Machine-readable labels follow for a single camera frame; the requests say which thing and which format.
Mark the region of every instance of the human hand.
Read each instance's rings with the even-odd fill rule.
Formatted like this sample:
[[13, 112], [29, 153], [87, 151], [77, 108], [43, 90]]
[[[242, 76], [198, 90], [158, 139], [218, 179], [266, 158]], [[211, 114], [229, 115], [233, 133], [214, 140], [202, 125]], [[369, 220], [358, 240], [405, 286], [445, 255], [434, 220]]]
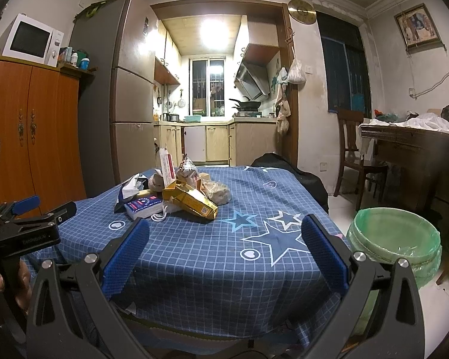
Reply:
[[[18, 271], [18, 280], [20, 283], [20, 289], [15, 293], [15, 300], [18, 306], [27, 314], [28, 307], [30, 305], [31, 287], [30, 287], [31, 274], [28, 270], [26, 263], [20, 260], [20, 268]], [[0, 274], [0, 292], [5, 289], [5, 282]]]

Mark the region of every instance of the picture frame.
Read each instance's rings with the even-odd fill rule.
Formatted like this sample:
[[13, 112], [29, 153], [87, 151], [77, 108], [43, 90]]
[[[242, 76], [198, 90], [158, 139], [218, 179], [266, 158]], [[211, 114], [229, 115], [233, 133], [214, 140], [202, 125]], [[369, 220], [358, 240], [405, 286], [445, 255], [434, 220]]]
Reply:
[[406, 9], [394, 16], [409, 53], [444, 47], [436, 25], [425, 4]]

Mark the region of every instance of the range hood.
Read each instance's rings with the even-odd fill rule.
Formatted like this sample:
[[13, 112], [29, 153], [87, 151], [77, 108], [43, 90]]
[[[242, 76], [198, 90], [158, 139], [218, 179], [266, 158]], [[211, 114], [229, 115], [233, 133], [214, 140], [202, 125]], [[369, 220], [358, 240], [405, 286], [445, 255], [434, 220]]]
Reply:
[[253, 101], [264, 101], [269, 96], [266, 67], [242, 62], [236, 74], [235, 86]]

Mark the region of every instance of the wooden door frame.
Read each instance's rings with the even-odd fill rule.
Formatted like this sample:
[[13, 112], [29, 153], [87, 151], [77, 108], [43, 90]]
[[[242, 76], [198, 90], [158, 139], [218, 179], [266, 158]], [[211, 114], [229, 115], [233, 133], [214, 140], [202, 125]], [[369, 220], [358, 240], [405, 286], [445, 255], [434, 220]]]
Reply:
[[[288, 6], [262, 0], [178, 0], [151, 5], [158, 19], [197, 15], [247, 15], [265, 19], [276, 24], [278, 30], [278, 45], [280, 48], [281, 66], [289, 71], [293, 61], [293, 41], [288, 43], [291, 20]], [[286, 97], [291, 108], [288, 117], [289, 130], [285, 137], [280, 138], [281, 155], [297, 167], [298, 164], [298, 132], [299, 108], [298, 89], [296, 85], [288, 85]]]

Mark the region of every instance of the window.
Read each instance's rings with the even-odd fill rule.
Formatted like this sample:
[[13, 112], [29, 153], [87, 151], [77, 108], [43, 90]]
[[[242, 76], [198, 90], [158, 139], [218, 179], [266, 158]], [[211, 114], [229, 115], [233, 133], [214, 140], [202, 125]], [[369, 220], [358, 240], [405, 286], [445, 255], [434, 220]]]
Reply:
[[189, 64], [191, 115], [225, 115], [225, 61], [191, 60]]
[[371, 91], [366, 56], [359, 29], [336, 17], [317, 13], [329, 112], [339, 108], [371, 114]]

